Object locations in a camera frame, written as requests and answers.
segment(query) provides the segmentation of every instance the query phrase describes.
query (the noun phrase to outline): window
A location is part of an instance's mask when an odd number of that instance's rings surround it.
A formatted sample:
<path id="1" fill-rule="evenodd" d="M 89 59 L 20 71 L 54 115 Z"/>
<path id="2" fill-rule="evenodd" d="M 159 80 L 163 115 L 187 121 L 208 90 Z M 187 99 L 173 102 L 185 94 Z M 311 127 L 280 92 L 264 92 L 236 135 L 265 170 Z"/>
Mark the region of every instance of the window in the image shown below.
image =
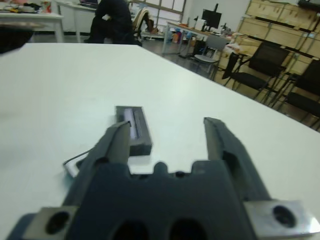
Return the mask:
<path id="1" fill-rule="evenodd" d="M 145 4 L 153 17 L 154 27 L 163 32 L 167 22 L 178 23 L 182 20 L 186 0 L 133 0 Z"/>

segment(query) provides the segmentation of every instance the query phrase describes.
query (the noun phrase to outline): white table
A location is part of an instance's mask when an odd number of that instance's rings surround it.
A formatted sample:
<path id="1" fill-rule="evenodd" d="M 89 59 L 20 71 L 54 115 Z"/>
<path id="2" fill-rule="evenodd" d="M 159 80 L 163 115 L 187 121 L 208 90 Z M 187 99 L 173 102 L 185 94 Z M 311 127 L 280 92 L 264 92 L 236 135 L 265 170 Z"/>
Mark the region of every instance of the white table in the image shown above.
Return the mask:
<path id="1" fill-rule="evenodd" d="M 94 13 L 96 11 L 96 9 L 86 7 L 86 6 L 81 6 L 79 4 L 76 4 L 74 2 L 67 1 L 67 0 L 55 0 L 55 2 L 57 4 L 57 9 L 58 9 L 59 14 L 61 14 L 61 6 L 69 8 L 73 11 L 73 21 L 74 21 L 76 40 L 78 43 L 81 43 L 80 28 L 79 28 L 79 24 L 78 24 L 78 12 Z"/>
<path id="2" fill-rule="evenodd" d="M 6 3 L 0 3 L 2 9 Z M 62 28 L 63 16 L 57 13 L 14 13 L 0 12 L 0 22 L 32 22 L 32 23 L 52 23 L 54 25 L 54 33 L 58 43 L 64 42 L 64 32 Z"/>
<path id="3" fill-rule="evenodd" d="M 143 106 L 153 141 L 133 173 L 158 161 L 189 172 L 207 159 L 203 118 L 221 119 L 271 196 L 301 200 L 320 220 L 318 132 L 141 47 L 26 44 L 0 57 L 0 72 L 0 239 L 22 215 L 60 206 L 62 163 L 94 146 L 121 105 Z"/>

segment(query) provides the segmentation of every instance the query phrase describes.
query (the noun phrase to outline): chair backrest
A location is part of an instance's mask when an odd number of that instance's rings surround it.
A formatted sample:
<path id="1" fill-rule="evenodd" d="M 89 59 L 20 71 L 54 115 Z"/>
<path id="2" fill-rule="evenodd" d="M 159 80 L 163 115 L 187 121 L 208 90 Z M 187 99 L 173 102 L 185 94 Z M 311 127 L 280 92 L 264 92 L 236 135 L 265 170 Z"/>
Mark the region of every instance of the chair backrest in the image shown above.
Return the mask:
<path id="1" fill-rule="evenodd" d="M 216 35 L 209 35 L 206 40 L 206 46 L 211 49 L 222 51 L 229 41 L 223 37 Z"/>
<path id="2" fill-rule="evenodd" d="M 226 78 L 230 77 L 230 75 L 231 75 L 231 73 L 232 73 L 232 71 L 233 71 L 238 59 L 239 59 L 239 55 L 238 54 L 235 54 L 233 52 L 230 54 L 228 65 L 225 68 L 225 71 L 224 71 L 224 74 L 222 76 L 222 79 L 226 79 Z"/>
<path id="3" fill-rule="evenodd" d="M 299 77 L 295 86 L 320 96 L 320 60 L 312 60 L 304 73 Z"/>
<path id="4" fill-rule="evenodd" d="M 149 30 L 149 32 L 151 32 L 152 29 L 150 29 L 149 11 L 146 7 L 140 9 L 138 14 L 135 16 L 135 18 L 133 20 L 132 26 L 133 26 L 133 31 L 135 33 L 138 33 L 141 31 L 141 26 L 142 26 L 143 21 L 146 22 L 148 30 Z"/>
<path id="5" fill-rule="evenodd" d="M 276 77 L 282 71 L 282 63 L 288 55 L 288 50 L 263 42 L 252 56 L 249 67 L 270 77 Z"/>

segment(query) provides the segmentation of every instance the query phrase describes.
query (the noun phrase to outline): black jacket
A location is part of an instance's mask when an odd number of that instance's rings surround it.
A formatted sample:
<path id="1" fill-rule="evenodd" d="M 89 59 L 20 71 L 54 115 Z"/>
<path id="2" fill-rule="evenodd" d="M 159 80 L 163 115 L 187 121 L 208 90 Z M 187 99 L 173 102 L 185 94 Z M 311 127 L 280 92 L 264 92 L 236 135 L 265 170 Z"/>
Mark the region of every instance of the black jacket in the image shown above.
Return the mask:
<path id="1" fill-rule="evenodd" d="M 116 30 L 132 30 L 131 14 L 124 0 L 101 0 L 95 11 L 95 16 L 102 18 L 104 15 L 111 17 L 110 21 Z"/>

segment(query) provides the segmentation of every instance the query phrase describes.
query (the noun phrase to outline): computer monitor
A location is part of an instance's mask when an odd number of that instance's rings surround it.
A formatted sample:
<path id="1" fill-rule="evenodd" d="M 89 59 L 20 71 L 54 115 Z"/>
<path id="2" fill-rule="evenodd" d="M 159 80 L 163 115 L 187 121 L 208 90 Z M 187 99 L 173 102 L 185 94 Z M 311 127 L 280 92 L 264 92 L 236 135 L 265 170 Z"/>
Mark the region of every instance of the computer monitor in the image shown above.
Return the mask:
<path id="1" fill-rule="evenodd" d="M 207 9 L 203 10 L 202 19 L 206 20 L 206 25 L 210 26 L 211 28 L 218 29 L 220 25 L 221 13 L 210 11 Z"/>

